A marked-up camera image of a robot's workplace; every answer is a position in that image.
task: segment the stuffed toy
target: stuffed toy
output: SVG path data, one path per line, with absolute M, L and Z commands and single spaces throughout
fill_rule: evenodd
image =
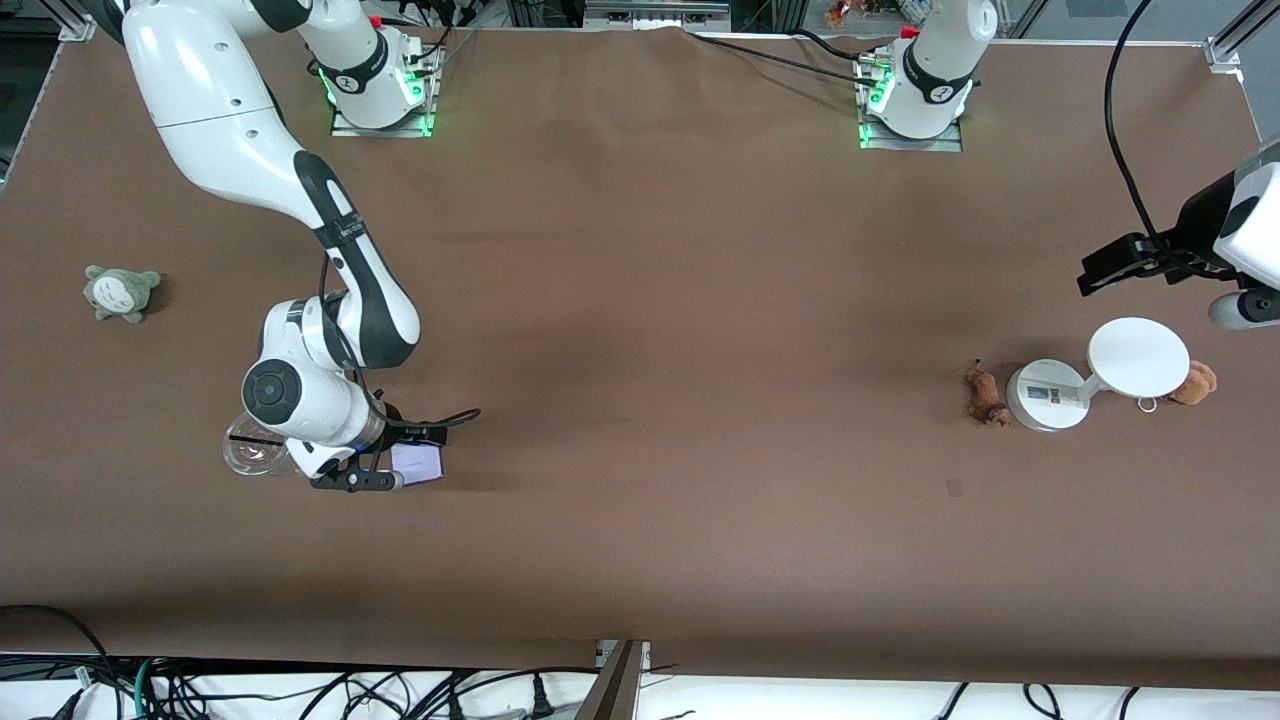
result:
M 99 265 L 84 268 L 88 284 L 84 297 L 93 306 L 93 316 L 105 320 L 119 315 L 129 323 L 142 322 L 142 310 L 151 300 L 151 290 L 160 284 L 160 273 L 108 270 Z
M 1007 428 L 1014 424 L 1009 406 L 1000 401 L 1000 388 L 996 377 L 983 370 L 982 360 L 973 361 L 973 369 L 964 377 L 969 386 L 969 414 L 988 425 Z
M 1179 405 L 1197 405 L 1215 389 L 1217 389 L 1217 375 L 1213 374 L 1213 370 L 1199 360 L 1192 360 L 1192 369 L 1187 374 L 1187 379 L 1178 389 L 1165 397 Z

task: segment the clear plastic cup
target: clear plastic cup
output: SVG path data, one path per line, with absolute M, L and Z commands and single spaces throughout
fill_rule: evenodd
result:
M 223 436 L 223 460 L 241 475 L 293 475 L 297 465 L 284 447 L 284 436 L 269 430 L 248 413 L 241 414 Z

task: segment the white lamp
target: white lamp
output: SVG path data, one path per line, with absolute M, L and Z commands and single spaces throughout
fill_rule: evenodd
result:
M 1089 340 L 1089 379 L 1066 363 L 1037 360 L 1009 378 L 1009 409 L 1028 428 L 1056 433 L 1079 424 L 1098 391 L 1139 401 L 1162 397 L 1183 384 L 1190 364 L 1174 331 L 1146 318 L 1120 318 Z

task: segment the brown table surface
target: brown table surface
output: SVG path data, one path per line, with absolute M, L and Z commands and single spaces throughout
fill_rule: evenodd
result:
M 484 416 L 429 489 L 228 470 L 261 319 L 320 250 L 187 183 L 123 51 L 69 45 L 0 202 L 0 600 L 116 653 L 530 666 L 640 637 L 686 673 L 1280 688 L 1280 333 L 1213 328 L 1215 283 L 1075 290 L 1138 229 L 1107 49 L 993 46 L 946 155 L 859 150 L 840 81 L 678 31 L 484 32 L 421 141 L 328 137 L 301 41 L 251 47 L 421 313 L 372 382 Z M 1257 143 L 1193 47 L 1133 47 L 1116 122 L 1164 225 Z M 93 322 L 88 264 L 161 272 L 156 310 Z M 1107 393 L 1057 437 L 965 416 L 973 357 L 1084 369 L 1123 315 L 1219 392 Z

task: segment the white floor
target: white floor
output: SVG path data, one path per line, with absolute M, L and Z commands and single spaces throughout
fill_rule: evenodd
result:
M 205 694 L 266 693 L 282 696 L 323 687 L 334 675 L 243 675 L 205 678 L 196 688 Z M 369 674 L 367 683 L 385 675 Z M 435 685 L 444 673 L 406 675 L 411 700 Z M 581 702 L 590 675 L 548 675 L 545 685 L 553 706 Z M 0 683 L 0 720 L 50 717 L 76 689 L 77 680 Z M 398 682 L 383 685 L 388 700 L 403 705 Z M 932 720 L 946 706 L 951 683 L 890 683 L 861 680 L 799 680 L 712 676 L 646 676 L 640 691 L 636 720 L 669 720 L 694 711 L 690 720 Z M 1062 716 L 1070 720 L 1115 720 L 1125 688 L 1060 685 L 1053 691 Z M 237 700 L 210 702 L 215 720 L 293 720 L 311 694 L 276 702 Z M 311 720 L 335 720 L 342 715 L 346 693 L 330 693 L 312 712 Z M 471 720 L 518 717 L 520 708 L 532 707 L 527 678 L 495 683 L 465 694 L 463 711 Z M 125 717 L 133 717 L 132 701 L 124 698 Z M 1019 685 L 974 684 L 961 697 L 952 720 L 1039 719 L 1021 696 Z M 1143 689 L 1129 707 L 1129 720 L 1280 720 L 1280 693 Z M 114 720 L 115 707 L 105 687 L 87 692 L 76 720 Z M 381 705 L 357 708 L 351 720 L 396 720 Z

